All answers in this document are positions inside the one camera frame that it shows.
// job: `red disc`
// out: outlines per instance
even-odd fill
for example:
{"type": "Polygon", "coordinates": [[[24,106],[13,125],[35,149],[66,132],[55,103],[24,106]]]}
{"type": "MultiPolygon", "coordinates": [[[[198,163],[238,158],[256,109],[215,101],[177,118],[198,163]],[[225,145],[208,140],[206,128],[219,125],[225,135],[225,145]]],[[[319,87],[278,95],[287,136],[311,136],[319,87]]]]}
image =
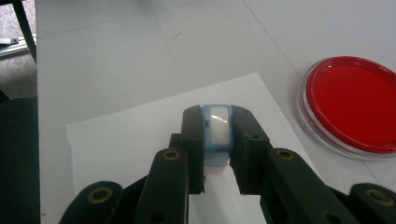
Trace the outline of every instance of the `red disc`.
{"type": "Polygon", "coordinates": [[[336,57],[320,63],[306,84],[320,124],[357,149],[396,152],[396,74],[365,59],[336,57]]]}

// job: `sheet of paper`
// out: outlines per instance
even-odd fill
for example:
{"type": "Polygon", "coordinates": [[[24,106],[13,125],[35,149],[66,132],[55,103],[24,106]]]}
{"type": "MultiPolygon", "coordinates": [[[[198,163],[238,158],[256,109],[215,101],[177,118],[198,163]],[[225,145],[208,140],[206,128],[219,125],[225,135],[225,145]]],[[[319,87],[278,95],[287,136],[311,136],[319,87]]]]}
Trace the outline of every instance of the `sheet of paper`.
{"type": "MultiPolygon", "coordinates": [[[[67,125],[75,192],[101,180],[127,187],[147,175],[155,153],[167,148],[171,133],[180,133],[183,111],[212,104],[249,109],[274,147],[294,150],[315,170],[261,78],[251,74],[67,125]]],[[[259,196],[239,194],[227,167],[223,173],[206,174],[205,194],[190,196],[190,223],[265,223],[259,201],[259,196]]]]}

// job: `table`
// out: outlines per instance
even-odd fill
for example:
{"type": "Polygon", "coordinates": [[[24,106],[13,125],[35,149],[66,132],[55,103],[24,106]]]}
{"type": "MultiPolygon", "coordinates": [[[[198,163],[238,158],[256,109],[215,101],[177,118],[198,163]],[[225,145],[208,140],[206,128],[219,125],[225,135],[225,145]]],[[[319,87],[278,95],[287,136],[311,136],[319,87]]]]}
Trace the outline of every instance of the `table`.
{"type": "Polygon", "coordinates": [[[74,199],[65,125],[258,72],[329,186],[396,190],[396,160],[358,161],[299,125],[305,71],[353,55],[396,71],[396,3],[302,0],[38,0],[42,223],[74,199]]]}

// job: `light blue object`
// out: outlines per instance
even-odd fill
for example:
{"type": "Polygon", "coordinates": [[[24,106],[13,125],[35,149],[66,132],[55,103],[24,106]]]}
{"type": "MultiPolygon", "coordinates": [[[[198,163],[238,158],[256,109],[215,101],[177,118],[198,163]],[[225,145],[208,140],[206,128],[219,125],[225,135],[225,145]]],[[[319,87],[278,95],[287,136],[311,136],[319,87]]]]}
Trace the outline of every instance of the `light blue object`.
{"type": "Polygon", "coordinates": [[[233,150],[233,109],[230,105],[202,106],[204,121],[205,167],[222,171],[233,150]]]}

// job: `transparent container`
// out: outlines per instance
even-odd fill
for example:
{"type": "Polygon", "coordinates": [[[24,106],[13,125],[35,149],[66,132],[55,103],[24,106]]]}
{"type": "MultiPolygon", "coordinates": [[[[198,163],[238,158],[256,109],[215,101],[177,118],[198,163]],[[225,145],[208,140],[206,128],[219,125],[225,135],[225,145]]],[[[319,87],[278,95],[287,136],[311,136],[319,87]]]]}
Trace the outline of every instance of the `transparent container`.
{"type": "Polygon", "coordinates": [[[298,94],[304,126],[327,147],[348,157],[396,156],[396,74],[356,57],[315,63],[298,94]]]}

